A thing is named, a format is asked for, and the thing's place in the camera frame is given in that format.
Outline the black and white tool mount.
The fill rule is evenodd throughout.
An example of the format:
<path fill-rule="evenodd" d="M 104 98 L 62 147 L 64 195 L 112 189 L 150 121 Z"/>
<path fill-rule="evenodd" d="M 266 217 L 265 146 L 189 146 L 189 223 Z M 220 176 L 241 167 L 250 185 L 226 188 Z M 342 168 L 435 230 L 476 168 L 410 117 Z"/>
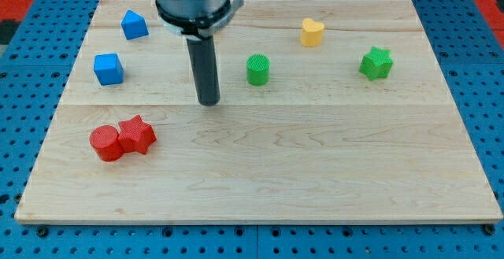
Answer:
<path fill-rule="evenodd" d="M 192 19 L 176 17 L 164 10 L 158 2 L 155 4 L 158 16 L 171 33 L 192 40 L 203 40 L 225 28 L 235 13 L 243 7 L 244 0 L 227 0 L 218 11 Z"/>

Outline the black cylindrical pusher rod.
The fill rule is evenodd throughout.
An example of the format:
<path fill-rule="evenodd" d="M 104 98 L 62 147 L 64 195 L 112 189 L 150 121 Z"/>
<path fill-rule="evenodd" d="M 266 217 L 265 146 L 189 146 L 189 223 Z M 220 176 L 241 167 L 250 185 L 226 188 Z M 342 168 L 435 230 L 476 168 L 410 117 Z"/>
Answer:
<path fill-rule="evenodd" d="M 213 37 L 186 41 L 198 102 L 204 106 L 216 105 L 220 90 Z"/>

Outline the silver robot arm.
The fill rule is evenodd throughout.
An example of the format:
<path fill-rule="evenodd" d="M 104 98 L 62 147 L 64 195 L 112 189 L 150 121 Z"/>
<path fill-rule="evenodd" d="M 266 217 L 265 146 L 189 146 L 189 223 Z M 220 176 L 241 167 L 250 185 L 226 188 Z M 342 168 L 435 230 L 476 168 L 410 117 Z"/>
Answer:
<path fill-rule="evenodd" d="M 155 5 L 164 26 L 187 41 L 198 102 L 216 105 L 220 88 L 213 36 L 231 22 L 244 0 L 155 0 Z"/>

